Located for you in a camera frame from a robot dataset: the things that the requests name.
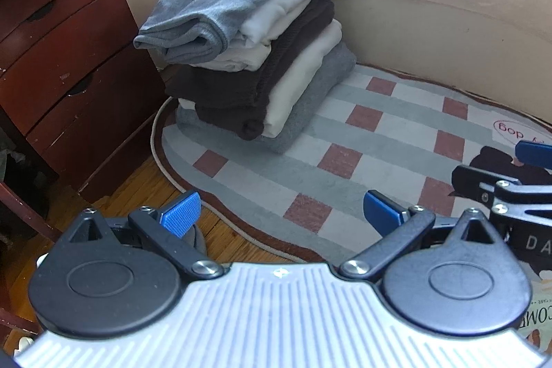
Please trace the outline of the grey sweatshirt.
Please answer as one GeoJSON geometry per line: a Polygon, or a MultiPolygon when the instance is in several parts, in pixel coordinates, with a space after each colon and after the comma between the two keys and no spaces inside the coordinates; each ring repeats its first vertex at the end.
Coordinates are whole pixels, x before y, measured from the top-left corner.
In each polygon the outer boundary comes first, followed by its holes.
{"type": "Polygon", "coordinates": [[[228,48],[246,19],[268,0],[159,0],[134,38],[165,62],[209,62],[228,48]]]}

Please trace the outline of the checkered red grey rug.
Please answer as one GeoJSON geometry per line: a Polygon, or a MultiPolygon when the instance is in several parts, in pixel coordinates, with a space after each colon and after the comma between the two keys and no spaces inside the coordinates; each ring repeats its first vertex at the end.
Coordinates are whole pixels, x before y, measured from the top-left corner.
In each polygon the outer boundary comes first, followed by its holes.
{"type": "Polygon", "coordinates": [[[549,143],[549,126],[460,92],[359,65],[320,104],[292,145],[244,141],[178,100],[158,112],[154,160],[178,190],[195,189],[234,232],[292,260],[339,262],[379,238],[363,214],[367,191],[401,206],[458,216],[458,165],[544,183],[515,145],[549,143]]]}

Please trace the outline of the dark brown folded garment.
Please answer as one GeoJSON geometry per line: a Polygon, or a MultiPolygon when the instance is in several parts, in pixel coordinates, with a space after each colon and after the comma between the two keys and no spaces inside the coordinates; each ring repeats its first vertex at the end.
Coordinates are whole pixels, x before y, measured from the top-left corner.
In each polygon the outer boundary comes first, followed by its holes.
{"type": "Polygon", "coordinates": [[[182,65],[167,83],[166,93],[195,103],[200,120],[251,141],[264,131],[268,96],[303,49],[334,18],[332,0],[312,0],[275,40],[270,54],[255,71],[219,72],[182,65]]]}

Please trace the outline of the grey folded garment bottom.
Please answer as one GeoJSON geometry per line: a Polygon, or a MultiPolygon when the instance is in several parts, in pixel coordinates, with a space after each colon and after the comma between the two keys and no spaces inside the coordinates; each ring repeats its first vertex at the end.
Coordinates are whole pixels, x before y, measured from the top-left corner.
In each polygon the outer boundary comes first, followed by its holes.
{"type": "Polygon", "coordinates": [[[178,106],[176,123],[181,132],[189,132],[193,128],[214,135],[222,142],[234,142],[241,148],[264,149],[277,154],[284,154],[299,138],[305,127],[311,122],[314,114],[326,99],[326,95],[339,83],[349,77],[356,65],[356,56],[343,41],[327,54],[322,66],[314,75],[307,89],[297,100],[284,124],[282,131],[274,138],[258,136],[246,141],[234,132],[221,129],[200,120],[197,113],[191,109],[178,106]]]}

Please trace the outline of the red wooden drawer cabinet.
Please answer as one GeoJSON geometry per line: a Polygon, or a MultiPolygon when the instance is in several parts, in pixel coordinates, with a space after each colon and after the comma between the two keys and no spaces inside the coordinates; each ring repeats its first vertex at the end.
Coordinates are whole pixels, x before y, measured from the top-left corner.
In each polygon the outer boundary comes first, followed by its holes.
{"type": "Polygon", "coordinates": [[[165,85],[126,0],[1,0],[1,107],[86,201],[112,194],[149,153],[165,85]]]}

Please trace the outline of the cream folded garment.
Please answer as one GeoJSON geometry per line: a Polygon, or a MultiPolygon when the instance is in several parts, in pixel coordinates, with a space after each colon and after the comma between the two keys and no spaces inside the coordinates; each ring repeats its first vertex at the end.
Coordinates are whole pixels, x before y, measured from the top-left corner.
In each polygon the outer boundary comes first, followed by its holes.
{"type": "Polygon", "coordinates": [[[343,81],[355,67],[356,58],[343,43],[343,27],[333,20],[313,42],[294,59],[283,77],[268,94],[263,107],[207,109],[180,98],[180,106],[196,112],[200,120],[234,132],[246,141],[277,137],[305,91],[326,94],[343,81]]]}

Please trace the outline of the white folded garment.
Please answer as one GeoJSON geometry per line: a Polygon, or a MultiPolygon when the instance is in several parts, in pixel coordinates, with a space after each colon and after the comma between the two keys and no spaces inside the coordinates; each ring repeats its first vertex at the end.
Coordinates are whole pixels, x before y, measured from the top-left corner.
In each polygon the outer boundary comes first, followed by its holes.
{"type": "Polygon", "coordinates": [[[254,72],[271,52],[271,43],[304,11],[312,0],[268,0],[239,27],[228,48],[199,66],[235,73],[254,72]]]}

